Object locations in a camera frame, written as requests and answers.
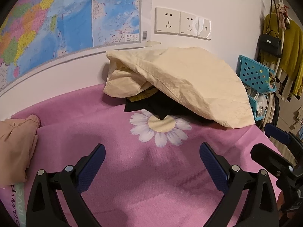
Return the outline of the cream yellow jacket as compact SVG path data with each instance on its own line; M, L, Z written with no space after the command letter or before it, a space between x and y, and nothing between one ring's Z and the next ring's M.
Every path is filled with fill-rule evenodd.
M194 113L238 129L254 125L243 83L224 60L199 47L106 52L104 93L132 97L154 86Z

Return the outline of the white wall socket panel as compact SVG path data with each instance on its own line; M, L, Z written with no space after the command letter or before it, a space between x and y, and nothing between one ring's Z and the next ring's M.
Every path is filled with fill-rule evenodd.
M195 14L156 7L155 33L211 40L212 22L210 19Z

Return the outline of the colourful wall map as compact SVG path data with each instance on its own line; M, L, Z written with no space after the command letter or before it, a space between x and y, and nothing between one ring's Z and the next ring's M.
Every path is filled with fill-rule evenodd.
M152 0L17 0L1 25L1 90L66 54L143 46Z

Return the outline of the white coat rack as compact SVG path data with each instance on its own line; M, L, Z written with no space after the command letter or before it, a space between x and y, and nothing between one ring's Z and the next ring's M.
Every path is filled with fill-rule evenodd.
M272 3L274 3L275 6L275 14L277 18L277 38L279 38L277 43L274 43L274 55L278 58L282 57L282 52L283 52L283 42L284 42L284 34L285 30L287 29L286 24L289 24L289 18L287 15L287 11L282 3L276 4L275 0L271 0L271 7L270 10L272 10Z

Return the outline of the folded peach pink garment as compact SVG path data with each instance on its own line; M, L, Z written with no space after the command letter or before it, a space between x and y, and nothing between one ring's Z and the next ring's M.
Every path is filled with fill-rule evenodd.
M1 186L6 187L27 180L29 168L37 145L40 119L31 115L26 119L1 121Z

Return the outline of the olive green garment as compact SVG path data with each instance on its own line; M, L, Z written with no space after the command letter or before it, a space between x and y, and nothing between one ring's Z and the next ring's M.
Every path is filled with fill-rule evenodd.
M128 97L127 99L131 102L140 101L140 100L151 97L152 95L156 94L157 92L158 92L157 88L150 87L135 96Z

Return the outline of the black garment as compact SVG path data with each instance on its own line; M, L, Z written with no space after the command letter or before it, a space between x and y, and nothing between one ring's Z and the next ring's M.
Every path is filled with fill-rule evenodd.
M176 116L188 118L196 123L210 124L212 122L210 119L205 119L194 113L159 90L151 96L140 100L131 100L130 97L126 99L124 112L142 111L143 109L160 120L165 119L167 116Z

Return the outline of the teal perforated plastic basket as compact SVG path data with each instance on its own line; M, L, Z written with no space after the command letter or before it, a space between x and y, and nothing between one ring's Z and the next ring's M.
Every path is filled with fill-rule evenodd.
M238 76L242 81L256 121L265 117L268 107L268 94L275 92L275 72L267 66L240 55Z

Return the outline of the pink daisy bed sheet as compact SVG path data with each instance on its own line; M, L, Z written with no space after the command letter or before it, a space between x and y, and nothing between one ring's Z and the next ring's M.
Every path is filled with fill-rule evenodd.
M38 142L27 181L1 188L1 201L24 224L35 175L75 165L96 145L106 158L83 199L102 226L203 226L222 198L199 156L213 150L243 170L257 172L253 145L273 143L257 126L226 129L189 118L156 120L141 110L124 112L124 102L97 85L42 101L16 114L38 116Z

